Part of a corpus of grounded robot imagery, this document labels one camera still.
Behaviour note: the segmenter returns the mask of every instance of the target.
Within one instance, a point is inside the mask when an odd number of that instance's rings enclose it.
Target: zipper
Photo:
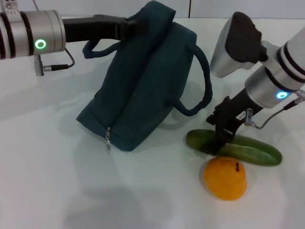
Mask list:
[[[106,140],[107,140],[107,148],[108,148],[108,150],[111,150],[111,147],[110,147],[110,132],[111,132],[111,128],[107,127]]]

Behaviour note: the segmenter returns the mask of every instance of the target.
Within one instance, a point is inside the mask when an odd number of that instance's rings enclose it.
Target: teal bag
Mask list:
[[[175,107],[193,116],[212,99],[209,63],[196,46],[197,35],[174,23],[175,11],[149,2],[129,20],[148,24],[145,34],[94,52],[98,42],[83,49],[86,59],[117,51],[101,89],[77,117],[83,126],[122,151],[134,150]],[[179,100],[196,56],[203,69],[203,100],[188,110]]]

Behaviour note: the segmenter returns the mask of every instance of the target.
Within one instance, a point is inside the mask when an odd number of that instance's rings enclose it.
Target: cable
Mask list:
[[[37,6],[36,1],[35,1],[35,0],[32,0],[32,1],[33,1],[34,5],[35,5],[36,10],[39,11],[39,8],[38,8],[38,6]]]
[[[73,67],[75,65],[75,59],[73,58],[73,56],[71,55],[71,53],[68,51],[67,48],[65,48],[66,53],[70,56],[71,60],[72,60],[72,64],[69,65],[69,68]]]
[[[274,118],[276,115],[278,115],[279,113],[281,113],[282,111],[284,111],[284,109],[282,109],[282,110],[279,110],[278,112],[276,112],[276,113],[274,113],[273,115],[271,115],[265,122],[264,122],[264,124],[262,125],[262,126],[254,126],[256,129],[259,129],[259,130],[261,130],[261,129],[263,129],[264,127],[265,127],[265,125],[272,119],[272,118]]]
[[[36,0],[32,0],[32,1],[34,3],[36,10],[39,11]],[[71,58],[72,64],[68,65],[68,67],[67,67],[67,64],[51,65],[51,66],[49,66],[49,67],[51,67],[51,71],[63,70],[63,69],[71,68],[75,65],[75,59],[73,58],[73,56],[71,55],[69,50],[67,48],[65,48],[65,51],[68,54],[68,56]]]

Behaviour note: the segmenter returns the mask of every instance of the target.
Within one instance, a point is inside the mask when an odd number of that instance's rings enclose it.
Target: black bracket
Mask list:
[[[208,154],[216,154],[225,144],[233,141],[238,128],[244,123],[245,111],[251,108],[258,113],[262,110],[255,104],[243,89],[237,96],[230,99],[225,97],[223,102],[215,107],[212,115],[206,121],[215,126],[215,136],[202,151]]]
[[[147,23],[108,15],[63,19],[66,42],[114,39],[125,41],[147,31]]]

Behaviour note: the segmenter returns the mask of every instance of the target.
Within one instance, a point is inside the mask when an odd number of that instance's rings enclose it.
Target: green vegetable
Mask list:
[[[202,152],[202,146],[211,141],[214,135],[213,130],[192,130],[186,136],[186,143]],[[277,166],[283,159],[280,151],[273,146],[241,135],[236,135],[234,140],[227,143],[216,155],[229,156],[261,166]]]

